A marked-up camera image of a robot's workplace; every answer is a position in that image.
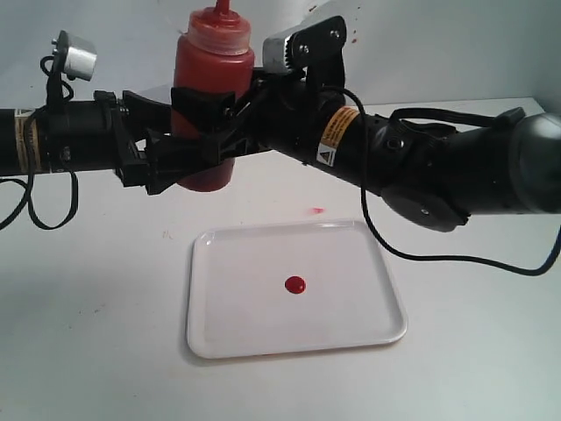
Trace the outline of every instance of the bottle cap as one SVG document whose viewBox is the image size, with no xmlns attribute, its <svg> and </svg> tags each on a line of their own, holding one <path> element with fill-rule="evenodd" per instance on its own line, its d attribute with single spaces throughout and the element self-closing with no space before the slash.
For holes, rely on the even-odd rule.
<svg viewBox="0 0 561 421">
<path fill-rule="evenodd" d="M 215 7 L 194 11 L 187 39 L 194 46 L 218 55 L 241 55 L 249 51 L 250 23 L 230 10 L 230 0 L 217 0 Z"/>
</svg>

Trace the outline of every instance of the red squeeze bottle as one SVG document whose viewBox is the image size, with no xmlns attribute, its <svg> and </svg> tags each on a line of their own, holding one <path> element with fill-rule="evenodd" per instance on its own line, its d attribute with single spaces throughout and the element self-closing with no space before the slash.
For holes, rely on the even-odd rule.
<svg viewBox="0 0 561 421">
<path fill-rule="evenodd" d="M 240 98 L 250 87 L 255 54 L 249 47 L 250 23 L 230 10 L 230 0 L 217 0 L 215 7 L 194 11 L 189 27 L 177 41 L 175 87 L 222 94 L 235 92 Z M 188 139 L 199 136 L 181 114 L 172 113 L 172 133 Z M 190 175 L 178 184 L 194 191 L 215 191 L 231 179 L 234 160 Z"/>
</svg>

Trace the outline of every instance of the white tray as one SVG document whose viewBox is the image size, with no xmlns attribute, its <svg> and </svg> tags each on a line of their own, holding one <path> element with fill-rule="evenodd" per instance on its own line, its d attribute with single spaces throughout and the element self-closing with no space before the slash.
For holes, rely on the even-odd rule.
<svg viewBox="0 0 561 421">
<path fill-rule="evenodd" d="M 187 340 L 203 358 L 389 344 L 407 319 L 362 222 L 205 232 L 195 242 Z M 291 276 L 301 294 L 285 288 Z"/>
</svg>

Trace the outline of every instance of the red stain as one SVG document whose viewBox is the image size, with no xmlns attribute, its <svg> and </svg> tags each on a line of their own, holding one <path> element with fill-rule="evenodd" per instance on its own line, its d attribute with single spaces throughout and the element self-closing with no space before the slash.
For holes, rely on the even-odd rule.
<svg viewBox="0 0 561 421">
<path fill-rule="evenodd" d="M 306 281 L 300 276 L 291 276 L 284 282 L 284 288 L 292 294 L 301 294 L 306 290 Z"/>
</svg>

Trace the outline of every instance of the yellow warning label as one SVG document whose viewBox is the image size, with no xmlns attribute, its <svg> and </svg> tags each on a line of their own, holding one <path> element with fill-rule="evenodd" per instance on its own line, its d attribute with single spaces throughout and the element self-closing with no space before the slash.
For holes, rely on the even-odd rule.
<svg viewBox="0 0 561 421">
<path fill-rule="evenodd" d="M 25 134 L 24 134 L 24 126 L 25 121 L 31 116 L 32 111 L 29 110 L 15 110 L 14 112 L 14 123 L 15 123 L 15 138 L 16 138 L 16 148 L 18 150 L 18 160 L 19 160 L 19 169 L 22 173 L 27 172 L 28 163 L 27 163 L 27 148 L 25 147 Z M 32 123 L 32 130 L 31 130 L 31 142 L 33 146 L 33 157 L 35 160 L 35 170 L 40 172 L 41 168 L 41 155 L 39 153 L 39 133 L 37 131 L 37 124 L 35 121 Z"/>
<path fill-rule="evenodd" d="M 330 122 L 323 131 L 322 139 L 318 145 L 317 161 L 333 167 L 337 148 L 349 125 L 351 125 L 358 114 L 359 112 L 351 107 L 342 107 L 333 114 L 333 117 L 331 117 Z"/>
</svg>

